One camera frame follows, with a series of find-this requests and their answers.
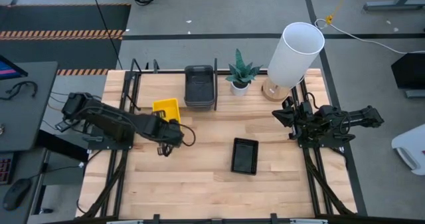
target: white object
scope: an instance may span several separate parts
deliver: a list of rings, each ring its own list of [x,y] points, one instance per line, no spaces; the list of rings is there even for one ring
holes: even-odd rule
[[[268,66],[268,77],[281,87],[293,87],[325,45],[325,37],[315,26],[297,22],[282,33]]]
[[[250,84],[248,84],[245,88],[237,88],[233,82],[230,82],[230,91],[232,91],[235,96],[244,96],[246,92],[248,92],[249,86]]]
[[[323,22],[325,22],[325,26],[323,26],[323,27],[319,27],[319,24],[317,24],[317,22],[318,21],[323,21]],[[326,28],[327,27],[327,24],[326,24],[326,21],[324,20],[324,19],[317,19],[315,22],[314,22],[314,25],[317,27],[317,28],[319,28],[319,29],[323,29],[323,28]],[[354,39],[357,39],[358,41],[363,41],[363,42],[366,42],[366,43],[373,43],[373,44],[376,44],[376,45],[380,45],[380,46],[382,46],[382,47],[384,47],[384,48],[387,48],[387,49],[389,49],[390,51],[392,51],[392,52],[394,52],[394,53],[397,53],[397,54],[402,54],[402,55],[405,55],[405,54],[408,54],[408,53],[425,53],[425,51],[412,51],[412,52],[402,52],[402,51],[396,51],[396,50],[394,50],[393,48],[390,48],[390,47],[388,47],[388,46],[386,46],[386,45],[384,45],[384,44],[381,44],[381,43],[379,43],[379,42],[376,42],[376,41],[368,41],[368,40],[364,40],[364,39],[360,39],[359,37],[356,37],[356,36],[354,36],[354,35],[352,35],[352,34],[350,34],[350,33],[348,33],[348,32],[345,32],[345,31],[343,31],[343,30],[341,30],[340,28],[337,28],[335,25],[332,25],[332,24],[330,24],[331,26],[332,26],[332,28],[334,28],[334,29],[336,29],[337,31],[339,31],[339,32],[341,32],[341,33],[343,33],[343,34],[346,34],[346,35],[348,35],[348,36],[350,36],[350,37],[353,37]]]
[[[391,142],[392,148],[416,175],[425,175],[424,140],[425,124],[398,135]]]

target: computer monitor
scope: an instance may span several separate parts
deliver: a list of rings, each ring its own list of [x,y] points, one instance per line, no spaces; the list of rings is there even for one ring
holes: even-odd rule
[[[28,73],[0,55],[0,80],[26,77]]]

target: keyboard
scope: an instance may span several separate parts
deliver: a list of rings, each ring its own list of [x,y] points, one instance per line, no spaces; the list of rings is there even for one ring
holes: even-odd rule
[[[0,153],[0,185],[9,185],[12,181],[13,169],[15,167],[15,153]]]

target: lamp base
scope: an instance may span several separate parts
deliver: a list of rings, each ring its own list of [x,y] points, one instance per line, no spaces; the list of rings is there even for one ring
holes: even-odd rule
[[[261,86],[261,92],[263,93],[264,97],[272,102],[283,101],[288,96],[290,91],[290,88],[278,86],[274,84],[269,78],[267,78]]]

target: succulent plant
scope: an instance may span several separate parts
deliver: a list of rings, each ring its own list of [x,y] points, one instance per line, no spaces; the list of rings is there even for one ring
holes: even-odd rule
[[[262,66],[252,68],[252,62],[245,65],[242,60],[242,54],[236,49],[236,65],[228,65],[232,75],[226,77],[227,81],[237,82],[239,84],[250,84],[251,80],[255,80],[255,76],[260,72]]]

